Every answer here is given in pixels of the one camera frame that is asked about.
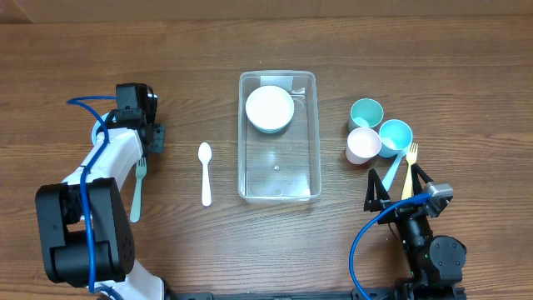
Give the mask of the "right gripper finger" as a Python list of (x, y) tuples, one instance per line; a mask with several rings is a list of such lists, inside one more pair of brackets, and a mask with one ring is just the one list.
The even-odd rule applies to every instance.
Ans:
[(422, 192), (423, 184), (432, 182), (432, 178), (428, 176), (417, 163), (414, 163), (411, 166), (411, 180), (414, 195), (418, 195)]
[(368, 173), (367, 183), (364, 210), (380, 212), (388, 208), (391, 205), (391, 198), (374, 168)]

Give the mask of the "yellow plastic fork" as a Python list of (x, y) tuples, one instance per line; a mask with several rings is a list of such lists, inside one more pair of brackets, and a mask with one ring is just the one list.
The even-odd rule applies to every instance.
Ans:
[(404, 186), (402, 189), (401, 199), (410, 198), (412, 195), (413, 180), (412, 180), (411, 171), (412, 171), (412, 165), (415, 164), (417, 160), (417, 150), (418, 150), (418, 144), (416, 142), (413, 142), (406, 154), (407, 173), (406, 173), (406, 179), (404, 182)]

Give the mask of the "light blue plastic fork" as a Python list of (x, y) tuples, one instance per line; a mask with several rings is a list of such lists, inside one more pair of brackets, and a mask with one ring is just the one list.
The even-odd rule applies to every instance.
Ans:
[(385, 177), (382, 179), (382, 185), (385, 188), (385, 190), (389, 191), (389, 189), (391, 188), (391, 185), (393, 184), (394, 178), (396, 176), (396, 172), (400, 166), (401, 160), (407, 154), (407, 152), (408, 150), (405, 149), (396, 155), (394, 162), (390, 166)]

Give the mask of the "light blue cup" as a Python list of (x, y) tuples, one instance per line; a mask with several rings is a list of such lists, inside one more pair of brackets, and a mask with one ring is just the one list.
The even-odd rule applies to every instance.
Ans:
[(399, 119), (385, 121), (380, 129), (381, 150), (383, 158), (390, 158), (407, 149), (413, 141), (411, 127)]

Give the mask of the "pink cup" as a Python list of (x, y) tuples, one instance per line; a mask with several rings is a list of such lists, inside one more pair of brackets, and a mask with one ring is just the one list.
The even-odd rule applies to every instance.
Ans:
[(359, 127), (351, 131), (346, 140), (346, 158), (352, 164), (363, 164), (381, 150), (381, 138), (376, 131)]

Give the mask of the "teal green cup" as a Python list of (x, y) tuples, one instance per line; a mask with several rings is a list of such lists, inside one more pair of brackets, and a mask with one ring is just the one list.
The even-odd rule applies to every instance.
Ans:
[(371, 98), (361, 98), (354, 102), (350, 110), (349, 131), (356, 128), (375, 128), (384, 117), (382, 105)]

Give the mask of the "white plastic spoon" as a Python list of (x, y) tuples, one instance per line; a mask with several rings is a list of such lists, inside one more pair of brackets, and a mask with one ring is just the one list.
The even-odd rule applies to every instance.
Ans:
[(208, 165), (212, 159), (212, 149), (207, 142), (202, 142), (199, 146), (198, 158), (202, 164), (202, 205), (209, 207), (212, 204), (212, 192)]

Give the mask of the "teal green bowl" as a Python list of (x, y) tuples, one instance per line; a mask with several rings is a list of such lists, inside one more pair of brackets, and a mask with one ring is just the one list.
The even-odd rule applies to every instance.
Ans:
[(273, 133), (279, 133), (279, 132), (282, 132), (283, 130), (286, 130), (290, 127), (290, 122), (285, 124), (284, 126), (282, 127), (279, 127), (279, 128), (265, 128), (265, 127), (260, 127), (258, 125), (256, 125), (255, 123), (251, 122), (251, 124), (253, 125), (253, 127), (255, 129), (257, 129), (258, 131), (262, 132), (262, 133), (267, 133), (267, 134), (273, 134)]

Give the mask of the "white bowl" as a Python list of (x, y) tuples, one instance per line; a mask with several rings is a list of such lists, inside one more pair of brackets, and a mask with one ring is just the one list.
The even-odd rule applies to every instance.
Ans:
[(255, 89), (245, 104), (247, 118), (262, 128), (279, 128), (289, 123), (295, 113), (291, 95), (278, 86)]

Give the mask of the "light blue bowl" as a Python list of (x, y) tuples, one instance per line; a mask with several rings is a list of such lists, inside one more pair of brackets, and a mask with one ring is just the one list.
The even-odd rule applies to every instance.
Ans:
[[(101, 119), (105, 121), (107, 116), (108, 116), (108, 112), (101, 115)], [(100, 129), (100, 127), (101, 127), (101, 123), (99, 121), (96, 121), (92, 127), (92, 132), (91, 132), (92, 145), (95, 145), (97, 143), (97, 135), (98, 135), (98, 130)]]

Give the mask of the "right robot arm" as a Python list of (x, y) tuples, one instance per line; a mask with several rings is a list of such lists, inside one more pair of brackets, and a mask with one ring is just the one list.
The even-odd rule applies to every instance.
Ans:
[(446, 235), (435, 235), (429, 218), (437, 218), (450, 204), (453, 189), (434, 182), (418, 165), (411, 172), (413, 203), (393, 201), (375, 169), (368, 173), (364, 209), (378, 212), (377, 224), (395, 224), (411, 276), (399, 279), (392, 288), (370, 291), (371, 299), (465, 299), (457, 288), (466, 263), (466, 246)]

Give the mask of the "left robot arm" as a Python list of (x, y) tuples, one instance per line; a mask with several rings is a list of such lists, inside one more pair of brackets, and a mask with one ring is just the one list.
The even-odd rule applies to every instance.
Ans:
[(95, 116), (93, 148), (80, 166), (37, 190), (45, 273), (102, 299), (172, 299), (168, 283), (136, 259), (130, 227), (140, 218), (147, 157), (163, 151), (157, 95), (133, 82), (118, 84), (111, 99), (117, 106)]

